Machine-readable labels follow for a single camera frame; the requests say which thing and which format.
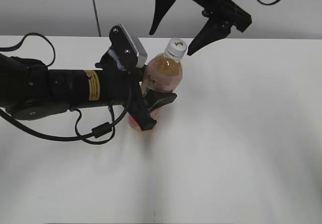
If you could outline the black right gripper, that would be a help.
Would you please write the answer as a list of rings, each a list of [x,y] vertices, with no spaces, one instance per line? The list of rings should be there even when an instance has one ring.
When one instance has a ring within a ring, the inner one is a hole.
[[[162,19],[173,6],[176,0],[155,0],[154,16],[149,35],[153,35]],[[226,38],[231,33],[234,25],[237,30],[243,32],[252,23],[249,13],[240,8],[232,0],[192,0],[204,8],[204,16],[209,17],[198,35],[188,47],[188,55],[191,56],[203,47]]]

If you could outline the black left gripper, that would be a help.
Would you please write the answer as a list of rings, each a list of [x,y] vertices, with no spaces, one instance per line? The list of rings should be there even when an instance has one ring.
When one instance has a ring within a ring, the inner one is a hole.
[[[130,115],[142,131],[151,130],[155,120],[149,112],[172,103],[177,94],[173,92],[157,92],[149,90],[143,99],[139,82],[142,70],[139,68],[128,71],[121,68],[120,58],[114,51],[107,51],[95,64],[100,80],[101,104],[123,106],[125,114]]]

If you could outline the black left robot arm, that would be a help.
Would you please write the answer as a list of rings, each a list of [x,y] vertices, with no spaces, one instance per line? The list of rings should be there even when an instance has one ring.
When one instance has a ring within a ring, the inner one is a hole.
[[[95,70],[48,69],[41,61],[1,55],[1,107],[16,120],[37,120],[76,108],[122,105],[142,130],[156,121],[151,112],[172,103],[175,93],[142,95],[142,69],[122,71],[105,53]]]

